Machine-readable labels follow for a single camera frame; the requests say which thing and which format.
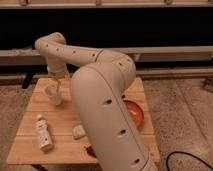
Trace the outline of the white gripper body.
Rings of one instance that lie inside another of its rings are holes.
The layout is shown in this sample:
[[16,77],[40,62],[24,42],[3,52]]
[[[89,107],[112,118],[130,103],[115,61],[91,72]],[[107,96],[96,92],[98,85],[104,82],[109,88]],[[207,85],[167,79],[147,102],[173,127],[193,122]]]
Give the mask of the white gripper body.
[[59,67],[48,66],[47,71],[49,76],[55,79],[64,78],[68,72],[66,66],[59,66]]

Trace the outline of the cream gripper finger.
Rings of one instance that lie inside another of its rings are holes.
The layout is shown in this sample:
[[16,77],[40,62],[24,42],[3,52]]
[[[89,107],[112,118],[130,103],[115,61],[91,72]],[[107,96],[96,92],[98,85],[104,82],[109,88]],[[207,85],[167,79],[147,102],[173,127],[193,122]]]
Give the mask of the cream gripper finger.
[[50,90],[53,95],[59,93],[61,87],[61,81],[59,79],[50,79]]

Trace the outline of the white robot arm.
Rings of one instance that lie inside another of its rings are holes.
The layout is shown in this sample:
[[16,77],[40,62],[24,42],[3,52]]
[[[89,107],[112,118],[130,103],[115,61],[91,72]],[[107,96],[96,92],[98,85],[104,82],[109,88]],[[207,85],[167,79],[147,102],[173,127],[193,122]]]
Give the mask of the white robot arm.
[[158,171],[124,104],[122,95],[136,77],[134,61],[107,49],[71,46],[55,32],[35,41],[51,77],[78,67],[70,95],[103,171]]

